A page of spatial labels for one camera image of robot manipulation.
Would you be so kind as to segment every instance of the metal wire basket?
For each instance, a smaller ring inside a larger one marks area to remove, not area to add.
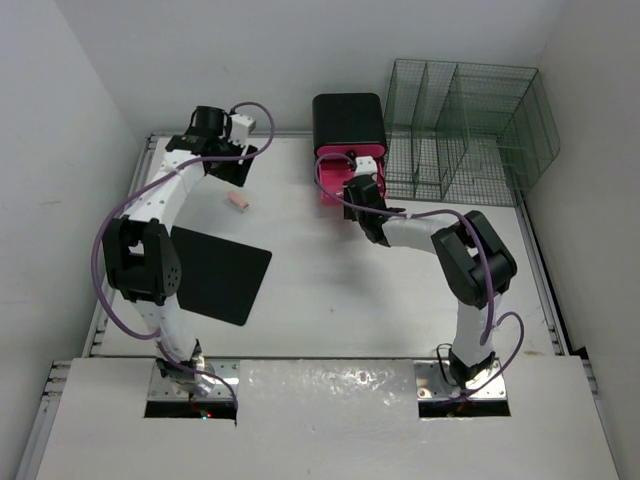
[[[384,119],[391,198],[516,206],[560,150],[535,68],[396,60]]]

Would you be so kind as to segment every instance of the wire rack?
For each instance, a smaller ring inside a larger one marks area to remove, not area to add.
[[[560,150],[535,68],[396,60],[385,129],[392,198],[516,206]]]

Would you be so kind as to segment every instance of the gray wall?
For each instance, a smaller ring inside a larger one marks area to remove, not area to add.
[[[255,99],[310,127],[326,91],[384,98],[393,59],[535,65],[562,0],[56,0],[134,130]]]
[[[89,251],[141,139],[53,0],[0,7],[0,478],[13,478],[51,361],[82,350]]]
[[[569,2],[540,63],[562,150],[529,202],[629,479],[640,478],[639,42],[637,0]]]

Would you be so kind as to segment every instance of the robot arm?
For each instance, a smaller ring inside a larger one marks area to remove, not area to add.
[[[189,192],[206,175],[242,186],[252,160],[182,164],[199,156],[238,156],[257,149],[247,145],[255,121],[240,114],[197,107],[183,135],[167,144],[152,182],[172,170],[176,175],[148,191],[113,219],[103,237],[107,279],[142,316],[150,332],[179,362],[196,366],[200,347],[182,320],[176,292],[181,268],[170,238],[171,228]]]
[[[345,183],[344,199],[358,206],[390,210],[373,177],[377,173],[373,158],[356,158],[355,167],[354,177]],[[464,388],[467,381],[492,364],[495,356],[491,336],[481,341],[487,322],[487,290],[480,258],[471,255],[474,244],[466,228],[459,222],[452,224],[434,217],[390,218],[359,210],[345,216],[358,221],[373,243],[437,255],[447,283],[458,298],[458,323],[449,361],[451,376]],[[517,272],[516,262],[482,213],[471,211],[465,217],[487,255],[497,306]]]

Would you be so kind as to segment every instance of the white tabletop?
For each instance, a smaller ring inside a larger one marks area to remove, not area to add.
[[[166,139],[158,142],[149,178]],[[176,225],[273,252],[245,326],[191,312],[209,356],[227,357],[426,357],[455,335],[456,299],[435,256],[373,245],[342,210],[322,206],[312,182],[309,138],[278,138],[253,164],[241,190],[251,206],[239,213],[226,200],[233,189],[205,178],[192,191]],[[409,211],[451,207],[482,211],[518,263],[518,274],[500,311],[524,318],[525,355],[553,355],[547,324],[513,208],[389,201]],[[137,312],[119,294],[114,309],[132,328],[145,331]],[[494,335],[499,356],[511,352],[515,322]],[[109,323],[104,356],[150,356],[154,345],[127,337]]]
[[[517,358],[510,417],[428,420],[407,360],[242,361],[237,427],[143,418],[152,366],[74,360],[38,479],[617,478],[578,357]]]

